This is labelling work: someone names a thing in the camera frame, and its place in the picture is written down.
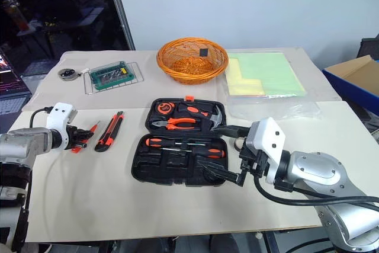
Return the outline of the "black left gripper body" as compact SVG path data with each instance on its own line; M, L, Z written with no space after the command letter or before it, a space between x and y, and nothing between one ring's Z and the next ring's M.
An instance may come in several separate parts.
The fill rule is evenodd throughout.
M68 125L66 127L66 131L68 134L68 144L67 144L66 150L73 149L75 143L81 142L81 140L77 139L77 130L78 128L75 126Z

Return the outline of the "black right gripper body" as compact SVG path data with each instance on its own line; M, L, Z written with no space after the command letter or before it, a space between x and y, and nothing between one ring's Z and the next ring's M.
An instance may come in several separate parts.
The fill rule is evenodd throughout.
M238 138L239 158L241 172L238 174L238 180L244 181L246 174L250 173L254 177L262 178L266 173L268 165L268 156L262 150L250 150L245 143L245 138Z

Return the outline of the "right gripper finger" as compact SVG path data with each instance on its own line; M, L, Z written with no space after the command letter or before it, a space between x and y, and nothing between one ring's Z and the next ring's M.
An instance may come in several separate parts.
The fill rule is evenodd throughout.
M213 129L213 133L220 136L232 138L246 137L249 134L250 128L236 125L219 126Z
M246 171L242 171L241 173L231 172L225 169L222 165L214 164L209 161L197 161L197 164L214 177L230 181L240 187L244 185Z

